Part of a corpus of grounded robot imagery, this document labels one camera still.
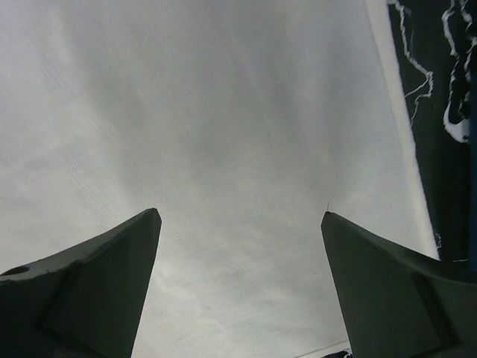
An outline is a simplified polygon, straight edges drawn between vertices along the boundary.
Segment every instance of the dark fabric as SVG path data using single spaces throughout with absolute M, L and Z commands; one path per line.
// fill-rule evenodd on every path
M 477 72 L 472 75 L 472 115 L 470 117 L 470 147 L 472 150 L 472 212 L 470 219 L 470 269 L 477 271 Z
M 389 1 L 389 16 L 429 215 L 445 262 L 470 239 L 468 100 L 474 1 Z

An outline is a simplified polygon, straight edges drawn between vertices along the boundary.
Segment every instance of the angular shape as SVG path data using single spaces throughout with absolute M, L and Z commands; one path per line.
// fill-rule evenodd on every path
M 326 213 L 321 227 L 355 357 L 473 355 L 477 275 L 336 214 Z
M 130 357 L 160 226 L 146 210 L 0 276 L 3 357 Z

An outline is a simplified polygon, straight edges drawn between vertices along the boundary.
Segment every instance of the white line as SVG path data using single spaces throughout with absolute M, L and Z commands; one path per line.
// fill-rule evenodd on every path
M 417 109 L 419 107 L 419 102 L 421 98 L 430 98 L 432 96 L 432 90 L 434 89 L 434 80 L 432 78 L 433 73 L 432 71 L 428 71 L 425 69 L 420 63 L 416 61 L 416 59 L 412 56 L 412 46 L 409 48 L 408 45 L 408 40 L 405 35 L 405 25 L 404 25 L 404 20 L 405 20 L 405 15 L 406 14 L 411 14 L 411 11 L 401 5 L 398 0 L 388 0 L 389 5 L 393 5 L 396 11 L 399 13 L 400 21 L 399 21 L 399 29 L 401 30 L 401 37 L 402 37 L 402 44 L 403 44 L 403 51 L 405 57 L 408 59 L 409 63 L 415 67 L 415 69 L 419 72 L 421 72 L 424 76 L 426 76 L 426 80 L 421 83 L 417 88 L 413 89 L 409 93 L 405 94 L 405 98 L 408 97 L 409 95 L 412 95 L 416 93 L 417 91 L 421 90 L 422 88 L 429 86 L 429 90 L 427 93 L 420 94 L 416 97 L 414 100 L 414 112 L 412 113 L 412 116 L 410 117 L 411 121 L 411 126 L 414 124 L 414 117 L 417 114 Z

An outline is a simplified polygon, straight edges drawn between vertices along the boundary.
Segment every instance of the white pattern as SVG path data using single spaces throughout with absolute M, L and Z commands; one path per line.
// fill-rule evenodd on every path
M 423 94 L 419 94 L 416 97 L 416 99 L 414 100 L 414 112 L 412 113 L 412 116 L 410 118 L 411 125 L 413 125 L 414 117 L 417 114 L 417 109 L 419 107 L 420 99 L 421 98 L 431 98 L 431 96 L 432 96 L 432 90 L 434 89 L 434 80 L 432 78 L 433 73 L 432 73 L 432 71 L 428 71 L 427 69 L 425 69 L 412 56 L 412 41 L 411 41 L 411 46 L 408 45 L 408 40 L 407 40 L 407 37 L 406 37 L 406 34 L 405 34 L 404 20 L 405 20 L 405 15 L 406 14 L 411 14 L 411 11 L 407 7 L 403 6 L 398 0 L 388 0 L 388 4 L 394 6 L 394 8 L 396 9 L 396 11 L 398 12 L 399 17 L 400 17 L 399 28 L 401 30 L 402 47 L 403 47 L 405 57 L 408 59 L 409 63 L 412 66 L 414 66 L 414 68 L 417 71 L 421 72 L 424 76 L 426 76 L 426 80 L 424 82 L 422 82 L 418 87 L 413 89 L 412 91 L 406 93 L 405 97 L 408 97 L 409 95 L 412 95 L 412 94 L 416 93 L 417 91 L 420 91 L 422 88 L 425 88 L 426 86 L 429 88 L 427 92 L 425 92 Z
M 461 14 L 462 14 L 462 17 L 464 18 L 464 21 L 467 22 L 467 28 L 469 28 L 470 24 L 472 23 L 472 17 L 464 9 L 464 6 L 465 6 L 466 3 L 467 3 L 467 0 L 466 1 L 460 1 Z M 454 42 L 454 39 L 452 37 L 452 33 L 449 29 L 449 18 L 455 13 L 455 11 L 453 10 L 454 6 L 455 6 L 455 1 L 451 0 L 451 4 L 450 4 L 449 9 L 447 9 L 442 15 L 444 36 L 447 38 L 447 41 L 449 42 L 450 55 L 455 58 L 455 64 L 454 64 L 454 67 L 452 68 L 452 72 L 450 74 L 449 102 L 448 102 L 447 108 L 444 112 L 443 122 L 444 122 L 444 127 L 445 127 L 446 131 L 452 136 L 452 138 L 454 138 L 458 142 L 466 143 L 466 142 L 469 142 L 469 119 L 465 118 L 464 114 L 461 112 L 463 101 L 460 102 L 459 111 L 458 111 L 462 120 L 459 123 L 451 123 L 450 120 L 449 120 L 450 105 L 451 105 L 452 94 L 453 94 L 452 84 L 456 80 L 455 69 L 457 67 L 458 61 L 460 60 L 460 56 L 459 56 L 458 52 L 455 50 L 455 42 Z M 469 61 L 470 61 L 470 54 L 471 54 L 472 48 L 475 45 L 474 41 L 475 41 L 475 39 L 473 40 L 473 44 L 471 45 L 469 51 L 467 52 L 467 60 L 466 60 L 466 63 L 464 64 L 464 69 L 466 71 L 467 80 L 470 79 L 468 65 L 469 65 Z

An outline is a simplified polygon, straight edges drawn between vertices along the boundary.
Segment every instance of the white scribble design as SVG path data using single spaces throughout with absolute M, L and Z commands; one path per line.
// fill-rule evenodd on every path
M 425 76 L 424 82 L 422 82 L 418 87 L 410 91 L 409 93 L 405 94 L 405 98 L 415 94 L 416 92 L 419 92 L 421 90 L 427 89 L 426 92 L 420 93 L 414 100 L 414 112 L 411 115 L 411 126 L 414 124 L 414 117 L 417 114 L 417 109 L 419 108 L 419 103 L 420 99 L 422 98 L 431 98 L 432 96 L 432 90 L 434 89 L 434 81 L 432 79 L 433 73 L 432 71 L 428 71 L 425 69 L 420 63 L 417 62 L 417 60 L 413 57 L 412 55 L 412 37 L 414 35 L 413 32 L 411 32 L 411 45 L 408 44 L 408 39 L 406 35 L 406 28 L 405 28 L 405 18 L 406 16 L 411 15 L 411 11 L 403 6 L 399 0 L 388 0 L 388 5 L 392 5 L 397 13 L 399 14 L 399 29 L 401 30 L 401 37 L 402 37 L 402 47 L 404 51 L 405 58 L 408 59 L 409 63 L 419 72 L 421 72 Z
M 466 4 L 467 4 L 467 0 L 459 0 L 458 3 L 456 3 L 455 0 L 451 0 L 449 9 L 444 11 L 442 15 L 444 36 L 446 37 L 447 42 L 449 43 L 449 46 L 450 46 L 450 55 L 455 58 L 455 63 L 452 68 L 450 81 L 449 81 L 449 100 L 447 103 L 446 110 L 444 112 L 443 122 L 444 122 L 444 127 L 446 131 L 452 136 L 452 138 L 461 143 L 469 142 L 469 118 L 467 118 L 464 115 L 462 111 L 462 106 L 464 102 L 470 100 L 470 91 L 468 91 L 463 98 L 454 98 L 453 86 L 457 79 L 455 77 L 455 71 L 457 69 L 457 66 L 459 64 L 461 57 L 455 48 L 455 41 L 452 36 L 452 32 L 449 29 L 449 19 L 451 19 L 452 16 L 454 16 L 457 13 L 456 10 L 458 10 L 457 14 L 462 16 L 462 19 L 464 19 L 464 21 L 467 23 L 466 33 L 469 33 L 468 29 L 473 23 L 473 20 L 471 15 L 465 9 Z M 470 59 L 472 57 L 473 48 L 477 44 L 477 38 L 470 37 L 469 35 L 467 36 L 468 36 L 468 40 L 470 41 L 470 47 L 466 51 L 467 58 L 464 62 L 464 72 L 465 72 L 466 81 L 470 82 L 469 64 L 470 64 Z M 450 110 L 451 110 L 452 101 L 458 101 L 457 114 L 461 118 L 459 123 L 451 123 L 449 119 L 449 116 L 451 114 Z

